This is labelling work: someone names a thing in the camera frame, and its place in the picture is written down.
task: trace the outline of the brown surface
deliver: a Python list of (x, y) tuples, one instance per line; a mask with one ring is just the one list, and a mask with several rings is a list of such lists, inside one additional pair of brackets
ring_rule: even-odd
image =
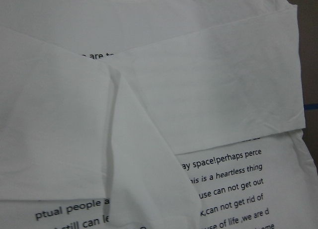
[[(318, 0), (288, 0), (298, 5), (299, 54), (305, 104), (318, 104)], [(304, 141), (318, 166), (318, 110), (305, 111)]]

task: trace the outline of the blue stripe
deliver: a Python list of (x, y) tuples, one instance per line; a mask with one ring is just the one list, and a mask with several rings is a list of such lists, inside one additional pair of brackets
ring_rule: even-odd
[(307, 104), (304, 105), (304, 109), (306, 110), (318, 110), (318, 104)]

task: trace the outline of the blue line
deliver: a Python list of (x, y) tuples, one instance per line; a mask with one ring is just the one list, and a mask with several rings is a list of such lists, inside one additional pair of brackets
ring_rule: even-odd
[(307, 104), (304, 105), (305, 111), (307, 110), (318, 110), (318, 104)]

